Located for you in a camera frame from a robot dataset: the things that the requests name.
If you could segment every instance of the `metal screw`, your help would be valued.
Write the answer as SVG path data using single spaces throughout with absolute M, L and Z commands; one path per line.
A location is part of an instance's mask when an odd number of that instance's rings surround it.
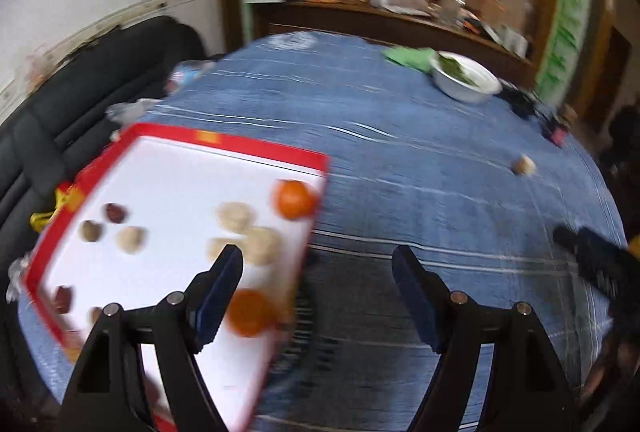
M 529 315 L 533 311 L 532 307 L 526 302 L 518 302 L 516 304 L 516 310 L 521 315 Z
M 451 295 L 449 295 L 449 297 L 454 304 L 460 305 L 466 304 L 466 301 L 469 300 L 469 297 L 466 296 L 466 293 L 463 293 L 462 291 L 453 291 Z
M 105 306 L 102 312 L 108 317 L 112 317 L 114 316 L 114 314 L 118 312 L 118 309 L 119 309 L 118 305 L 115 302 L 112 302 L 111 304 L 108 304 L 107 306 Z
M 166 301 L 172 306 L 177 306 L 184 300 L 184 293 L 182 291 L 174 291 L 167 295 Z

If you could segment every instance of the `green vegetable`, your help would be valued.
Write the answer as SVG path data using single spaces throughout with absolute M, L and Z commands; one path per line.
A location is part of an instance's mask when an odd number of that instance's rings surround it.
M 451 78 L 455 78 L 456 80 L 460 80 L 468 86 L 478 88 L 478 85 L 465 75 L 460 62 L 458 62 L 455 58 L 447 58 L 442 56 L 441 54 L 438 54 L 438 62 L 440 63 L 440 69 L 446 75 L 449 75 L 451 76 Z

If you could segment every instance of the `green cloth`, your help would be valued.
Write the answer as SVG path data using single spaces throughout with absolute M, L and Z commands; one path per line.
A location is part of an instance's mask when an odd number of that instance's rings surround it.
M 431 58 L 436 51 L 428 47 L 411 49 L 409 47 L 397 46 L 385 48 L 381 53 L 383 57 L 396 64 L 428 73 L 431 71 Z

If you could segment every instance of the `blue tablecloth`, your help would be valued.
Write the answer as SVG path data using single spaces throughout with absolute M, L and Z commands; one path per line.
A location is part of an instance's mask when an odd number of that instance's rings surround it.
M 427 76 L 383 59 L 380 47 L 323 33 L 257 41 L 143 121 L 332 158 L 311 243 L 320 261 L 306 272 L 318 308 L 311 372 L 297 389 L 302 401 L 263 405 L 252 430 L 406 429 L 438 356 L 420 343 L 391 275 L 401 243 L 479 303 L 529 301 L 570 385 L 581 385 L 609 324 L 607 306 L 550 236 L 564 223 L 625 240 L 596 165 L 573 138 L 557 148 L 537 121 L 524 122 L 498 98 L 460 104 Z M 536 175 L 511 173 L 521 154 Z M 48 351 L 22 309 L 30 344 Z M 466 428 L 479 418 L 491 355 L 482 348 Z

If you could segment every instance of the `orange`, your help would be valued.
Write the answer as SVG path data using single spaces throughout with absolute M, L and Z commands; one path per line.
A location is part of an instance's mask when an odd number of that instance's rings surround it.
M 282 180 L 276 186 L 274 203 L 278 213 L 294 221 L 310 216 L 318 199 L 313 190 L 302 181 Z
M 275 322 L 275 310 L 268 298 L 255 289 L 238 289 L 226 308 L 231 329 L 240 336 L 257 336 Z

